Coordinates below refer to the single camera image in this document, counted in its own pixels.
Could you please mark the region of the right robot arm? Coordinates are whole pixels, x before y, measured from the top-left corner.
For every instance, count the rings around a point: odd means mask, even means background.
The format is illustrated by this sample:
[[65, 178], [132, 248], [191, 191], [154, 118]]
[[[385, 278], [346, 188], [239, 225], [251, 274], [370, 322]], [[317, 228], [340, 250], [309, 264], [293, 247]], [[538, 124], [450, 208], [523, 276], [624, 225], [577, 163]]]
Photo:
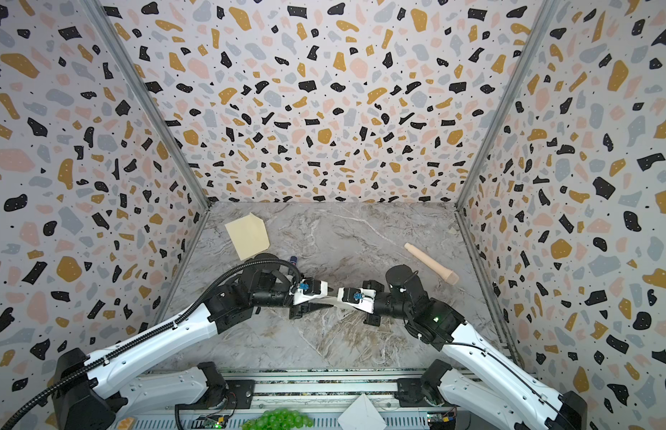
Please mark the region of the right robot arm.
[[424, 290], [416, 271], [397, 265], [386, 283], [365, 281], [345, 298], [367, 315], [399, 319], [417, 340], [449, 358], [421, 378], [424, 399], [455, 405], [499, 429], [585, 429], [587, 403], [531, 376], [488, 342], [463, 315]]

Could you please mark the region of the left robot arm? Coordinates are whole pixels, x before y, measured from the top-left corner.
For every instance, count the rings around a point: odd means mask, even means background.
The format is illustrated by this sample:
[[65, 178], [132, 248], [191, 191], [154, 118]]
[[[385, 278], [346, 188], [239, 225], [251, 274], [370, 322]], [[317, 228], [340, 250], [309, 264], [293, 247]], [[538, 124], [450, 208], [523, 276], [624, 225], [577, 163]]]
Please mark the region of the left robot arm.
[[258, 308], [297, 308], [328, 293], [327, 282], [305, 277], [295, 263], [259, 254], [220, 275], [186, 309], [144, 333], [91, 354], [73, 349], [63, 355], [52, 395], [57, 426], [108, 429], [141, 411], [237, 404], [213, 363], [159, 379], [144, 374], [249, 320]]

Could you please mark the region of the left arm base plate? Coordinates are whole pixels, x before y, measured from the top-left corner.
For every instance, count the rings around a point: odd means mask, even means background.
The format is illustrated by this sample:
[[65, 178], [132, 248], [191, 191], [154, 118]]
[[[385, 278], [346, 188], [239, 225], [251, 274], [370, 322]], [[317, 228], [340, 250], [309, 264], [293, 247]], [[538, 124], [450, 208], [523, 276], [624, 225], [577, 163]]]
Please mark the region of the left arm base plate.
[[228, 380], [217, 387], [209, 388], [198, 401], [179, 404], [176, 410], [248, 410], [251, 407], [256, 382], [254, 380]]

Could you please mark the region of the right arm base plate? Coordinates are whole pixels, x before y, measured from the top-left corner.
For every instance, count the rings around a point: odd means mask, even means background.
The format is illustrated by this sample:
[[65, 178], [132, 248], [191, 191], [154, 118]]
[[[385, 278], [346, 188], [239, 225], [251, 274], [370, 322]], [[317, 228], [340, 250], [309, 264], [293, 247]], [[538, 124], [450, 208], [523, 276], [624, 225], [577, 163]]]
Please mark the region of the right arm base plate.
[[422, 378], [400, 378], [397, 380], [395, 398], [402, 408], [451, 408], [456, 404], [442, 397], [435, 381]]

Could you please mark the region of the cream yellow envelope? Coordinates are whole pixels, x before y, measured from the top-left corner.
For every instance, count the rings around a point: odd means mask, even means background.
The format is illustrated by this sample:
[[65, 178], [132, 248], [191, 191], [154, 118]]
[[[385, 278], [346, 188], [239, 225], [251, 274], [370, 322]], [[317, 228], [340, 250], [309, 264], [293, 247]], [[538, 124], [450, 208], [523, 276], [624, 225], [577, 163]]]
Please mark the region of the cream yellow envelope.
[[253, 213], [228, 222], [225, 228], [241, 261], [265, 252], [270, 247], [265, 222]]

